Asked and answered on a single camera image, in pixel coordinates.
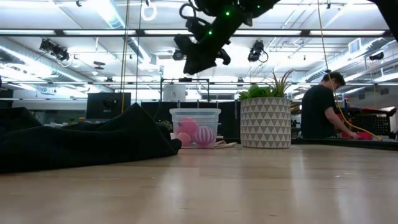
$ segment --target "white geometric planter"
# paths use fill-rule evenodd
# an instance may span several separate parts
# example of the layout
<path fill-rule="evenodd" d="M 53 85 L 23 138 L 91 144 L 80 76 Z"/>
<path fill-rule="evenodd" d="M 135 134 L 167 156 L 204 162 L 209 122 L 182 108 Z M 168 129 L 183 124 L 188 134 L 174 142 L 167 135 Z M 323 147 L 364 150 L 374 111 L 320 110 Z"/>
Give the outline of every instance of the white geometric planter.
<path fill-rule="evenodd" d="M 291 145 L 290 100 L 258 97 L 241 102 L 241 143 L 244 147 L 286 149 Z"/>

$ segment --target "striped ball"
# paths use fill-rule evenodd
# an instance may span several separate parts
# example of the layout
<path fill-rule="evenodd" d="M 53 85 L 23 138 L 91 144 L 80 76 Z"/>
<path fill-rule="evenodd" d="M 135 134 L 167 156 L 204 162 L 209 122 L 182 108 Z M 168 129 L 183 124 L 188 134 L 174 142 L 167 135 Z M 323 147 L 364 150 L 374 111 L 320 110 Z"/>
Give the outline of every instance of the striped ball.
<path fill-rule="evenodd" d="M 205 147 L 214 143 L 215 139 L 216 134 L 211 128 L 208 126 L 200 126 L 193 137 L 193 142 L 201 147 Z"/>

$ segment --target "wooden table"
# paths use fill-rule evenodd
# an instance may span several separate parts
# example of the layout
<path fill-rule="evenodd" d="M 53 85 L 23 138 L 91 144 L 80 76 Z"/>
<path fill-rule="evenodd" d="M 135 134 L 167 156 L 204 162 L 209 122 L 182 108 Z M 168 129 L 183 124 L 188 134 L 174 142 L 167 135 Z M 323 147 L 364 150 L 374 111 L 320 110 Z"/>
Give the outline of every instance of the wooden table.
<path fill-rule="evenodd" d="M 181 150 L 0 175 L 1 224 L 397 223 L 398 153 L 331 146 Z"/>

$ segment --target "black monitor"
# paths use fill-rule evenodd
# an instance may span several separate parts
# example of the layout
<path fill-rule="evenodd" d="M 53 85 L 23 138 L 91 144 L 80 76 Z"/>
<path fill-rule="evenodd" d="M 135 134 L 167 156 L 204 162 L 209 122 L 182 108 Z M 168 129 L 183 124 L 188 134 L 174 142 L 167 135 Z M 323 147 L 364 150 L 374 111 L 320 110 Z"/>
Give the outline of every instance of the black monitor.
<path fill-rule="evenodd" d="M 122 112 L 122 93 L 89 93 L 86 119 L 112 119 Z M 131 106 L 131 93 L 124 94 L 124 110 Z"/>

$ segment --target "dark hair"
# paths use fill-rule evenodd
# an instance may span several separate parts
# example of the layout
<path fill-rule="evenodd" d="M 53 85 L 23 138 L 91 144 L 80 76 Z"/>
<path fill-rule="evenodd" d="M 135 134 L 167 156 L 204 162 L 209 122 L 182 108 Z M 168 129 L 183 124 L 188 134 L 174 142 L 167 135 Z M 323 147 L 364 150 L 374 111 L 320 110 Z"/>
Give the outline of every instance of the dark hair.
<path fill-rule="evenodd" d="M 331 72 L 330 78 L 335 79 L 335 82 L 337 82 L 339 84 L 339 86 L 346 85 L 346 82 L 344 81 L 344 77 L 342 76 L 342 74 L 340 72 Z M 329 74 L 324 75 L 322 78 L 322 81 L 323 82 L 329 81 Z"/>

